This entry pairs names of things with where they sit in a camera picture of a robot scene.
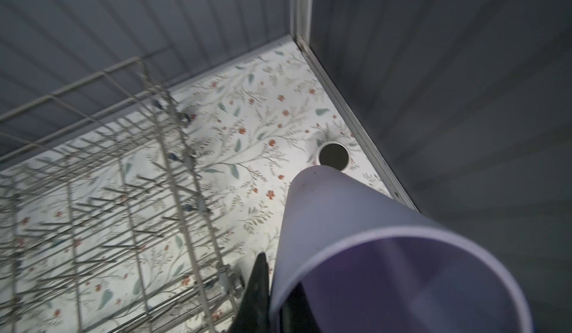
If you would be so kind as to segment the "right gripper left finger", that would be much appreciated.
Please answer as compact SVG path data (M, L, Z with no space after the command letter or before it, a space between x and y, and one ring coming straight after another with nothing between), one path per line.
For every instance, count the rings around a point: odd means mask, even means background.
M270 275L267 256L265 253L260 253L256 257L243 300L228 332L270 332L270 296Z

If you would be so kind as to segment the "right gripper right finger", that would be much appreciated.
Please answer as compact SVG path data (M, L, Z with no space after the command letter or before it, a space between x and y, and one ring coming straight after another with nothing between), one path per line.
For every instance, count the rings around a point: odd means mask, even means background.
M298 284L280 310L280 329L284 333L321 333L309 306L302 284Z

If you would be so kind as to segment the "lilac cup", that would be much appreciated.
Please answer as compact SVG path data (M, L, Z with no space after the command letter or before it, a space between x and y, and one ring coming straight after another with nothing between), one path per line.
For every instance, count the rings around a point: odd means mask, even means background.
M532 332L527 300L489 251L328 166L291 182L269 309L302 284L322 332Z

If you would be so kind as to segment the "floral table mat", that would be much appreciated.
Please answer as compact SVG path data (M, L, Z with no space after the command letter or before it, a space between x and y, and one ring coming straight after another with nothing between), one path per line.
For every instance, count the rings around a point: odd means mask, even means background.
M214 226L224 234L224 259L242 278L242 292L258 254L276 261L290 184L317 165L324 142L346 146L349 176L390 194L354 127L294 43L277 44L177 87L162 86L192 120L187 132L200 185L217 215ZM1 74L1 104L37 94L46 93L29 86L17 91L16 79Z

